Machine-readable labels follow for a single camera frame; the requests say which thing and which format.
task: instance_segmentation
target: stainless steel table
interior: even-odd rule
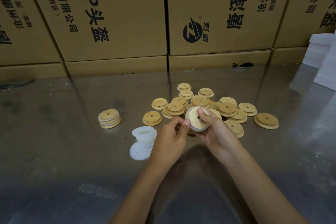
[[[336,223],[336,96],[313,83],[316,73],[291,65],[2,84],[0,223],[107,223],[146,163],[129,155],[131,131],[153,99],[176,97],[181,82],[275,115],[274,131],[249,118],[241,143],[309,221]],[[97,116],[110,108],[122,122],[102,129]],[[255,220],[225,168],[188,137],[148,223]]]

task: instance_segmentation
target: brown cardboard box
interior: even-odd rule
[[[268,63],[270,65],[301,63],[306,50],[307,47],[273,48]]]
[[[67,73],[61,63],[0,67],[2,82],[62,77],[67,77]]]
[[[266,65],[270,53],[270,50],[262,50],[252,52],[169,56],[169,70],[182,71],[192,69]]]
[[[155,73],[167,71],[167,57],[143,57],[66,62],[71,77],[112,74]]]
[[[65,61],[167,54],[164,0],[37,0]]]
[[[170,55],[271,48],[287,0],[235,1],[168,0]]]
[[[0,66],[61,62],[35,0],[1,0]]]
[[[288,0],[273,47],[307,46],[312,34],[334,32],[335,22],[336,0]]]

